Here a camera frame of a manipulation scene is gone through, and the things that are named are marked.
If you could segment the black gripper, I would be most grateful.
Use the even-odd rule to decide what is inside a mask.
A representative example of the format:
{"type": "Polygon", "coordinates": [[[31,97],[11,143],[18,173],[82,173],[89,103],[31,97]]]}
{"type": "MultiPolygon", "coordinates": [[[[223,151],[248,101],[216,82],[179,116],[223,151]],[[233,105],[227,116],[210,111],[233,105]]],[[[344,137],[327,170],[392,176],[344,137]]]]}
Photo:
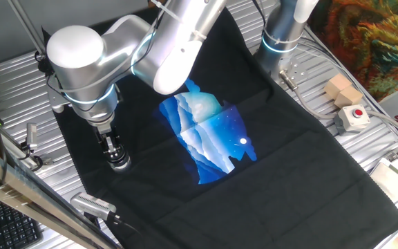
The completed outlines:
{"type": "Polygon", "coordinates": [[[95,135],[97,141],[102,148],[102,153],[107,159],[107,161],[119,161],[124,157],[124,148],[120,142],[120,137],[116,132],[115,125],[112,121],[106,122],[95,122],[93,124],[93,129],[95,131],[95,135]],[[112,152],[110,152],[107,138],[110,138],[112,141],[112,152]]]}

